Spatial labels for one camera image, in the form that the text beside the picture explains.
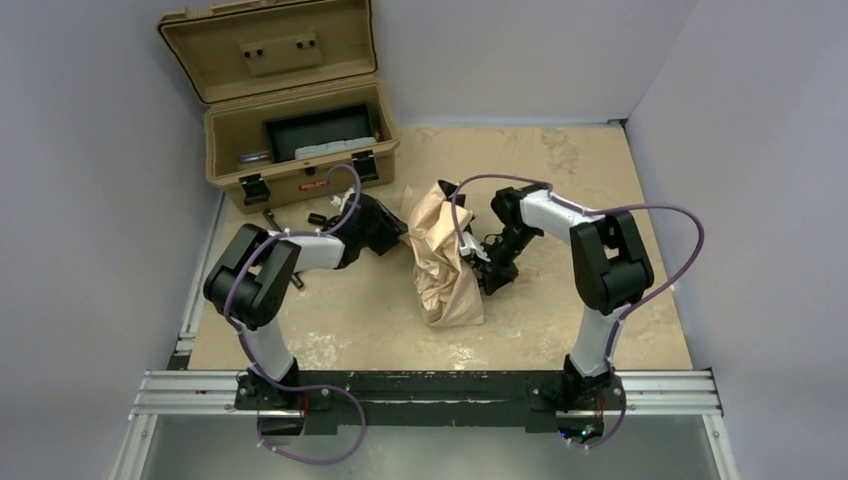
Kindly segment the aluminium frame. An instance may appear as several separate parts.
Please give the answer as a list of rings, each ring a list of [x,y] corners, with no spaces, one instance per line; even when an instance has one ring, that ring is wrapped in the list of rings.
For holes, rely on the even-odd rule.
[[[576,205],[589,214],[614,214],[629,212],[632,206],[608,210],[590,210]],[[643,298],[627,309],[620,323],[656,295],[654,285]],[[367,435],[376,427],[397,426],[341,426],[330,435],[308,435],[304,422],[292,414],[274,411],[268,417],[257,412],[238,411],[234,407],[237,376],[247,371],[153,371],[145,376],[132,410],[133,418],[153,419],[161,415],[219,416],[238,420],[252,420],[255,424],[256,451],[288,460],[291,466],[328,469],[342,465],[362,450]],[[363,370],[363,371],[450,371],[450,370]],[[624,405],[615,415],[624,419],[634,416],[714,416],[721,413],[721,402],[713,376],[706,371],[619,371],[612,363],[612,376],[619,379],[624,389]],[[420,427],[430,429],[464,429],[491,432],[498,428],[486,427]],[[602,435],[585,440],[565,433],[546,434],[558,438],[565,446],[580,452],[591,452],[615,436],[615,427],[606,427]]]

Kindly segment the black tray in case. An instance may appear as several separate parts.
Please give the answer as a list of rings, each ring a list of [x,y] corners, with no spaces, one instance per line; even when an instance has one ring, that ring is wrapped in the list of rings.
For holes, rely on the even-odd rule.
[[[262,127],[275,163],[295,160],[296,152],[305,147],[375,139],[377,132],[367,103],[269,119]]]

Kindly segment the small black cylinder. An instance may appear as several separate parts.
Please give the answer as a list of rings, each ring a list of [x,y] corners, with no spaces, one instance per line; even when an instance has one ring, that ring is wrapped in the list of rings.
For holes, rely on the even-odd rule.
[[[335,217],[327,217],[322,214],[312,212],[308,215],[307,222],[310,225],[319,227],[322,230],[326,230],[334,225]]]

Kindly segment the beige folding umbrella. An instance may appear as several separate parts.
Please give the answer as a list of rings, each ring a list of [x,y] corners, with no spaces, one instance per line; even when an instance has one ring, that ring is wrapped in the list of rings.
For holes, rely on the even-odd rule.
[[[460,255],[455,229],[468,226],[472,212],[453,206],[434,183],[427,191],[404,189],[400,219],[407,225],[402,241],[413,253],[412,278],[424,323],[432,328],[483,324],[477,278]]]

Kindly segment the black hex key tool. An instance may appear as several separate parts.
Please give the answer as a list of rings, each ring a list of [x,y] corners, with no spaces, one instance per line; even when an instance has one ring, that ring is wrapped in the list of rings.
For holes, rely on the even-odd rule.
[[[268,223],[268,225],[270,226],[270,230],[269,230],[269,235],[270,235],[270,236],[272,236],[272,232],[279,233],[279,232],[281,232],[281,231],[282,231],[282,228],[281,228],[281,226],[278,224],[278,222],[276,221],[275,214],[274,214],[274,212],[273,212],[271,209],[266,209],[266,210],[264,210],[264,211],[262,212],[262,217],[265,219],[265,221],[266,221],[266,222]],[[292,284],[292,285],[293,285],[293,286],[294,286],[294,287],[295,287],[298,291],[303,291],[303,290],[305,289],[305,282],[302,280],[302,278],[301,278],[301,276],[300,276],[300,274],[299,274],[299,271],[298,271],[298,269],[297,269],[297,267],[296,267],[296,265],[297,265],[297,262],[298,262],[298,261],[299,261],[299,259],[297,259],[297,260],[295,261],[295,263],[294,263],[295,267],[293,268],[292,273],[291,273],[291,276],[290,276],[290,283],[291,283],[291,284]]]

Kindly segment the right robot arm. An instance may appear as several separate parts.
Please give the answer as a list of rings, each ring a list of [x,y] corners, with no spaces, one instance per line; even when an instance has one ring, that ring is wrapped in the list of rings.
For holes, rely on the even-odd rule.
[[[589,214],[540,184],[501,189],[491,208],[503,224],[501,232],[491,242],[465,232],[459,248],[484,294],[517,278],[516,260],[533,239],[549,234],[563,241],[584,310],[557,393],[573,402],[606,388],[623,315],[654,283],[634,217],[629,212]]]

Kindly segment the metal can in case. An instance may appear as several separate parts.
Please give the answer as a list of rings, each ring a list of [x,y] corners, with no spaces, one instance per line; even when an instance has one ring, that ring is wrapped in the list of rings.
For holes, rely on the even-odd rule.
[[[271,153],[269,151],[263,151],[263,152],[255,152],[255,153],[241,155],[238,158],[238,163],[239,164],[254,164],[254,163],[261,163],[261,162],[269,162],[269,161],[272,161],[272,160],[273,160],[273,157],[272,157]]]

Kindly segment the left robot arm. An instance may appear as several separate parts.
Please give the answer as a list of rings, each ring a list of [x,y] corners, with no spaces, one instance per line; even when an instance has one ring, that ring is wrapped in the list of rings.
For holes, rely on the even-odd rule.
[[[239,228],[207,275],[202,293],[234,328],[249,359],[256,391],[287,395],[308,389],[279,333],[277,315],[293,276],[307,270],[340,270],[369,249],[378,256],[398,246],[408,227],[381,201],[348,195],[333,217],[311,215],[312,230],[274,231],[247,223]]]

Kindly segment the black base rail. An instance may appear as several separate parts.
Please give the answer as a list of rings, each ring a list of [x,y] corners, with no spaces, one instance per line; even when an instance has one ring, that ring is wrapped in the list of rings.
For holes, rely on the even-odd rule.
[[[579,440],[604,432],[604,417],[624,405],[619,379],[580,380],[559,370],[301,370],[278,389],[258,374],[237,376],[234,407],[304,422],[308,435],[341,426],[520,428]]]

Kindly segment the tan hard case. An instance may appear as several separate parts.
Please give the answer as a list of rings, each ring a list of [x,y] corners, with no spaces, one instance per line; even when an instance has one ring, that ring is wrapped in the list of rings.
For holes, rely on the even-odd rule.
[[[368,1],[244,1],[163,16],[158,32],[206,106],[205,172],[242,213],[393,182],[398,129],[377,77]],[[270,151],[265,120],[356,103],[377,144],[304,160],[239,164]]]

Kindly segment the grey box in case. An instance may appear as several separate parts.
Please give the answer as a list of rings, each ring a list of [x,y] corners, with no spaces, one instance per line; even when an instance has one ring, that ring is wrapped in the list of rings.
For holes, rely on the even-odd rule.
[[[295,150],[294,159],[304,160],[375,144],[377,144],[375,137],[360,137],[349,140],[337,140],[316,145],[303,146]]]

